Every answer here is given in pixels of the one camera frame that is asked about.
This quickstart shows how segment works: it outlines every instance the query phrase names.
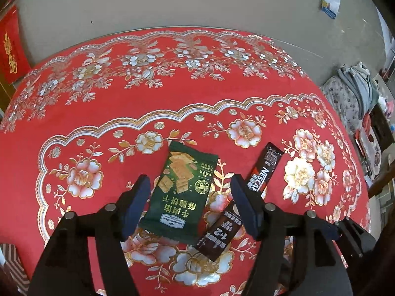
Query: gray striped object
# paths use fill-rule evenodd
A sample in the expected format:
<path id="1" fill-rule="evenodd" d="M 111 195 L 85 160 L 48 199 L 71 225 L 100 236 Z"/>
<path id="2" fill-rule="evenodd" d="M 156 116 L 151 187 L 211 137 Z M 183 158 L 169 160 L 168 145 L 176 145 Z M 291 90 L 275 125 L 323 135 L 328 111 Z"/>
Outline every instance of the gray striped object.
<path id="1" fill-rule="evenodd" d="M 19 292 L 27 296 L 30 281 L 20 262 L 15 245 L 0 243 L 0 258 L 5 260 L 4 270 L 7 271 L 15 281 Z"/>

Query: red poster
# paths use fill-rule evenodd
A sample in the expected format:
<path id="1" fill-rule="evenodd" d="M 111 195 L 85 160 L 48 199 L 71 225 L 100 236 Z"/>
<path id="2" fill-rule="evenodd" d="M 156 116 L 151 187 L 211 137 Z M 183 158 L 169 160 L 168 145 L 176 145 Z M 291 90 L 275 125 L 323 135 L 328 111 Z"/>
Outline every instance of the red poster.
<path id="1" fill-rule="evenodd" d="M 29 62 L 20 44 L 16 6 L 0 20 L 0 70 L 9 84 L 30 71 Z"/>

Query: biscuit packet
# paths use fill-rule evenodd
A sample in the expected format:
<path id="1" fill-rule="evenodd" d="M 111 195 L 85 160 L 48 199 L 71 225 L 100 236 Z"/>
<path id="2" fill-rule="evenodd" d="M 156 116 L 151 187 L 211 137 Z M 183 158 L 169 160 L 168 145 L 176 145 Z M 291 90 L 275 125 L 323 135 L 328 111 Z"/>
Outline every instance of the biscuit packet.
<path id="1" fill-rule="evenodd" d="M 177 141 L 139 227 L 186 244 L 197 242 L 198 223 L 206 205 L 218 156 L 203 153 Z"/>

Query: red tablecloth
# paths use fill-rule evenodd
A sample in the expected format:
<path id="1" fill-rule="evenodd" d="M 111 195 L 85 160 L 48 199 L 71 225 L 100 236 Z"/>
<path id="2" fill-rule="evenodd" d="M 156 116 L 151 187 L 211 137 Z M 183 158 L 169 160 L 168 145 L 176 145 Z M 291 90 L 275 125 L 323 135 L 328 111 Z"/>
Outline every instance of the red tablecloth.
<path id="1" fill-rule="evenodd" d="M 72 47 L 26 76 L 1 129 L 0 240 L 18 247 L 30 275 L 65 211 L 96 212 L 142 173 L 155 183 L 170 140 L 220 157 L 207 224 L 231 199 L 233 173 L 246 176 L 270 141 L 285 153 L 266 201 L 369 225 L 341 122 L 292 58 L 254 34 L 146 29 Z M 238 295 L 258 250 L 244 229 L 214 264 L 143 230 L 122 246 L 141 295 Z"/>

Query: screw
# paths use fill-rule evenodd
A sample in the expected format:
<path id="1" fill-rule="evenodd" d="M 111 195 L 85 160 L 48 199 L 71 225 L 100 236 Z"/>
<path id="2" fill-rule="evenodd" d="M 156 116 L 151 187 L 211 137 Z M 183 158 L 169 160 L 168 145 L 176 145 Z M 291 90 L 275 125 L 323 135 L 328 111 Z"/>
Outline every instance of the screw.
<path id="1" fill-rule="evenodd" d="M 310 218 L 315 218 L 315 217 L 317 217 L 317 214 L 315 211 L 309 210 L 307 212 L 307 216 L 309 216 Z"/>
<path id="2" fill-rule="evenodd" d="M 74 211 L 68 211 L 67 213 L 64 214 L 64 217 L 65 217 L 66 219 L 71 219 L 71 218 L 74 217 L 75 214 L 76 214 L 76 213 L 75 213 Z"/>
<path id="3" fill-rule="evenodd" d="M 105 207 L 104 207 L 104 209 L 105 210 L 107 210 L 107 211 L 114 211 L 115 209 L 116 209 L 116 205 L 115 205 L 115 203 L 108 203 Z"/>
<path id="4" fill-rule="evenodd" d="M 276 206 L 273 205 L 272 203 L 267 203 L 265 205 L 265 209 L 268 210 L 268 211 L 274 211 L 276 209 Z"/>

